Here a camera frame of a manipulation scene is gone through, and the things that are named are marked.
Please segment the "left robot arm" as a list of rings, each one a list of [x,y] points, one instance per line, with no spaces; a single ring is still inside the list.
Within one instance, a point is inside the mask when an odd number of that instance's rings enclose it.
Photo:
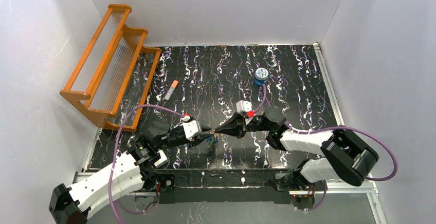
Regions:
[[[114,165],[69,186],[62,183],[54,188],[48,209],[55,223],[87,223],[110,200],[157,185],[156,170],[166,162],[165,149],[197,146],[212,135],[211,128],[197,120],[175,128],[165,119],[153,121]]]

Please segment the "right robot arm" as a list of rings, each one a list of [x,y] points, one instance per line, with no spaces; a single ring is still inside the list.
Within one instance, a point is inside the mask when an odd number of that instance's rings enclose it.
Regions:
[[[288,129],[285,122],[282,111],[270,106],[262,115],[234,113],[215,133],[242,138],[247,132],[266,131],[267,143],[276,150],[320,155],[320,159],[306,159],[289,174],[271,180],[291,189],[304,189],[322,180],[342,180],[361,186],[379,160],[372,147],[343,126],[332,131],[299,134]]]

